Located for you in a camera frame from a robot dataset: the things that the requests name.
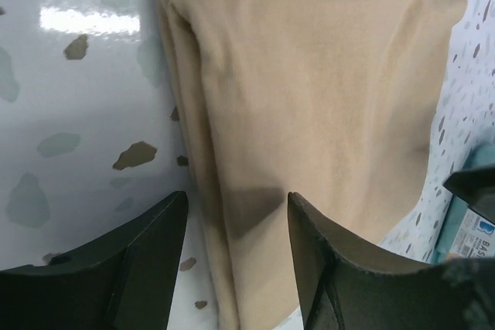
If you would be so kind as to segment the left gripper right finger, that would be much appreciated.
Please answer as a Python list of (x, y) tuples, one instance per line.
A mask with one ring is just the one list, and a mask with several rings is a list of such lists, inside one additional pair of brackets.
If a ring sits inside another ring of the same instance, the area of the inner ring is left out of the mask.
[(492, 329), (494, 260), (427, 264), (374, 245), (288, 194), (306, 329)]

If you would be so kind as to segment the beige t shirt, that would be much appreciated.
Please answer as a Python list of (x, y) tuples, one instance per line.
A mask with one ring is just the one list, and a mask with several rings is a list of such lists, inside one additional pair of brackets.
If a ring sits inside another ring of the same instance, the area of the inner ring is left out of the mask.
[(466, 0), (160, 0), (222, 329), (296, 306), (298, 192), (379, 243), (417, 204)]

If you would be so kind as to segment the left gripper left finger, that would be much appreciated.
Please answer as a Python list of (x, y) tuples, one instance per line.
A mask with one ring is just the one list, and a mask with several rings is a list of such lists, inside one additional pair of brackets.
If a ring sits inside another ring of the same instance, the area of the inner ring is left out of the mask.
[(164, 329), (189, 203), (173, 192), (46, 266), (1, 272), (3, 329)]

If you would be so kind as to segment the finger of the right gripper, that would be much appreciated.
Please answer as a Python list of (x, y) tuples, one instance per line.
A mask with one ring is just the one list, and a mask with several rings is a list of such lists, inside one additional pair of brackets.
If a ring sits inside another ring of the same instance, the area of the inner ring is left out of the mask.
[(480, 166), (453, 172), (443, 186), (468, 207), (494, 223), (495, 169), (493, 165)]

